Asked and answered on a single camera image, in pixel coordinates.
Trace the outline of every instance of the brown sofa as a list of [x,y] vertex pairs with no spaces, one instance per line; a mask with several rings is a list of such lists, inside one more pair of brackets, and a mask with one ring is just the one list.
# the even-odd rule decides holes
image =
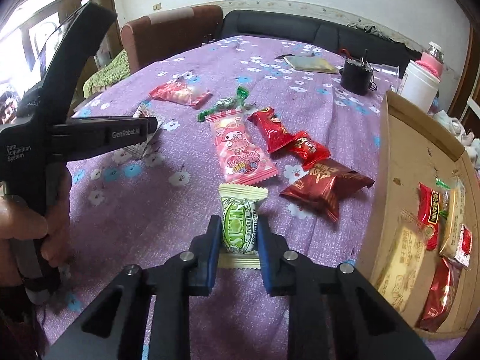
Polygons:
[[130,73],[208,43],[222,18],[222,8],[204,5],[156,12],[129,21],[121,30],[121,41]]

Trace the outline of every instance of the my melody character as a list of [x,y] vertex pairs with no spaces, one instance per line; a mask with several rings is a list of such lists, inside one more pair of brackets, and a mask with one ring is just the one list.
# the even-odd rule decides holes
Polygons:
[[221,142],[227,142],[228,149],[236,155],[239,155],[240,152],[246,152],[249,142],[245,138],[245,126],[237,122],[231,122],[225,128],[217,130],[215,145],[218,146]]

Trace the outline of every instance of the silver bolt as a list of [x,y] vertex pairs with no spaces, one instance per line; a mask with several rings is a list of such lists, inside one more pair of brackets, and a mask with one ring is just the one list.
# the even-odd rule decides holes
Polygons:
[[296,260],[299,257],[299,254],[294,250],[288,250],[283,254],[283,258],[288,261]]
[[353,265],[348,262],[340,264],[340,272],[343,274],[351,274],[354,271]]
[[138,273],[138,271],[140,271],[140,267],[136,264],[132,264],[127,265],[125,268],[123,268],[123,270],[127,275],[135,275],[136,273]]
[[190,261],[192,259],[194,259],[195,255],[189,251],[189,250],[186,250],[186,251],[183,251],[182,253],[180,253],[180,260],[182,261]]

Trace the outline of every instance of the dark red snack package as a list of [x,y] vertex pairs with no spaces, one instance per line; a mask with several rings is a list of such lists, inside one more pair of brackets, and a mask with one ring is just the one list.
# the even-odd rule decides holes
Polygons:
[[438,262],[430,286],[423,316],[418,327],[429,332],[436,332],[447,319],[457,292],[461,274],[460,266],[446,257]]
[[289,151],[303,159],[303,170],[309,170],[316,162],[330,157],[330,150],[312,140],[304,131],[295,134],[294,141],[289,145]]
[[439,210],[442,206],[441,196],[435,190],[420,184],[420,204],[418,220],[431,229],[431,237],[427,241],[427,250],[432,251],[438,245]]
[[273,108],[267,107],[254,112],[247,119],[257,126],[267,142],[267,151],[276,152],[292,142],[295,137],[283,126]]
[[317,162],[307,175],[285,188],[280,195],[299,199],[318,212],[326,212],[336,222],[338,201],[373,184],[371,178],[327,158]]

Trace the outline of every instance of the table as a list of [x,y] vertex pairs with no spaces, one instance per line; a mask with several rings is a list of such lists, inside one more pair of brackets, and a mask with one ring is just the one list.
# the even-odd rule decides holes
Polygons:
[[[339,75],[293,71],[276,59],[290,53],[315,53],[337,67],[344,62],[312,45],[238,36],[155,62],[76,114],[132,115],[143,102],[165,115],[166,122],[144,159],[132,160],[119,150],[68,164],[75,257],[62,269],[64,288],[39,313],[50,342],[124,265],[164,263],[205,232],[210,215],[221,213],[218,185],[224,179],[209,124],[198,123],[198,111],[190,107],[148,99],[159,84],[185,73],[189,83],[213,93],[204,108],[233,95],[241,84],[250,90],[247,103],[273,107],[289,131],[309,132],[329,147],[333,159],[376,179],[380,103],[397,79],[375,73],[378,91],[360,97],[340,87]],[[256,126],[246,123],[253,142],[266,150]],[[261,212],[268,215],[272,231],[316,263],[337,266],[355,260],[374,187],[344,200],[334,224],[278,195],[303,171],[299,159],[289,154],[273,160],[278,176],[260,184],[269,189]],[[220,269],[212,295],[190,299],[192,359],[234,360],[246,353],[249,358],[284,359],[287,323],[287,300],[267,296],[260,271]],[[441,353],[448,355],[452,345]]]

